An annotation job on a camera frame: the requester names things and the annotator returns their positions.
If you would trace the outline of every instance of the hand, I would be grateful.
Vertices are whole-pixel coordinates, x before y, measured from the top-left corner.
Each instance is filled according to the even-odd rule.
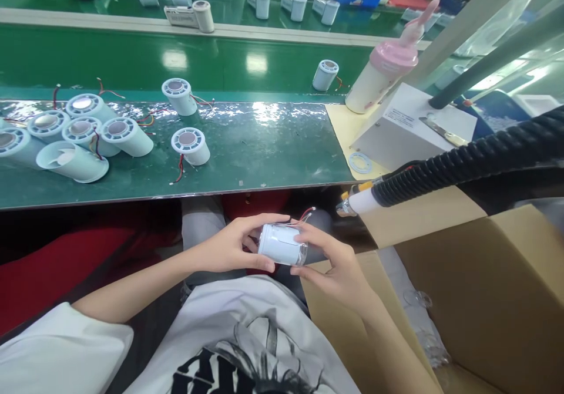
[[[332,236],[309,225],[299,223],[301,234],[294,237],[299,243],[312,243],[323,249],[332,269],[322,274],[309,267],[292,267],[290,273],[299,275],[319,287],[343,306],[363,315],[378,299],[364,277],[354,250]]]
[[[226,272],[254,268],[274,272],[272,259],[259,255],[256,243],[249,237],[258,234],[265,224],[287,221],[288,215],[260,214],[237,218],[212,238],[184,252],[194,259],[194,271]],[[252,253],[243,251],[243,246]]]

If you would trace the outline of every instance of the white t-shirt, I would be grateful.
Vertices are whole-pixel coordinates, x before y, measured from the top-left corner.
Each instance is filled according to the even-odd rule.
[[[0,346],[0,386],[18,393],[103,393],[133,330],[68,303]],[[267,277],[197,287],[126,393],[360,394],[292,294]]]

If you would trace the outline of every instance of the white plastic bottle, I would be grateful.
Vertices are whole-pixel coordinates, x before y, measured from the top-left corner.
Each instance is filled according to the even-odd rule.
[[[345,105],[356,113],[367,113],[396,81],[417,65],[415,45],[424,33],[424,24],[439,5],[433,0],[420,17],[408,22],[398,40],[382,42],[370,54],[370,60],[345,98]]]

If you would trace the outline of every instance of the forearm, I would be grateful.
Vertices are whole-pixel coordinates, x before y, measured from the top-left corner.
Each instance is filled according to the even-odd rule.
[[[368,310],[362,320],[390,393],[440,393],[377,295]]]
[[[190,250],[172,256],[84,296],[72,307],[99,321],[123,324],[196,271],[190,256]]]

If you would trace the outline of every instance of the metal nozzle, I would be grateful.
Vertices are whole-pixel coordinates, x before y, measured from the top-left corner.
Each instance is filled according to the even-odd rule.
[[[352,210],[348,198],[337,205],[337,215],[340,217],[357,216],[357,213]]]

